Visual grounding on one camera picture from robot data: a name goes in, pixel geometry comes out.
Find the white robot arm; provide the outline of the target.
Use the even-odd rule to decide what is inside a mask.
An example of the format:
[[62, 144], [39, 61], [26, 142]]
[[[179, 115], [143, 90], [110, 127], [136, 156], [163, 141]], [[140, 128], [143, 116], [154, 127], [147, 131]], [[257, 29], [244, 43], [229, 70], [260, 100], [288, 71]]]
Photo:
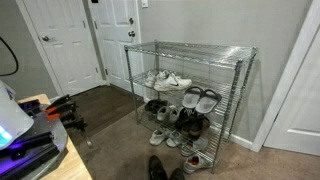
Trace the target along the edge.
[[0, 150], [7, 148], [34, 124], [14, 99], [15, 92], [0, 81]]

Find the round grey robot base plate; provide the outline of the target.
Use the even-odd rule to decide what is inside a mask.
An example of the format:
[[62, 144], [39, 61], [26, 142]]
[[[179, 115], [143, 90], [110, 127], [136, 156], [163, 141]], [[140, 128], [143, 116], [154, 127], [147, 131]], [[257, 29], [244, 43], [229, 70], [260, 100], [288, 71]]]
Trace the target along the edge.
[[0, 180], [36, 180], [52, 169], [63, 155], [67, 132], [59, 118], [49, 120], [45, 105], [27, 112], [34, 125], [0, 151]]

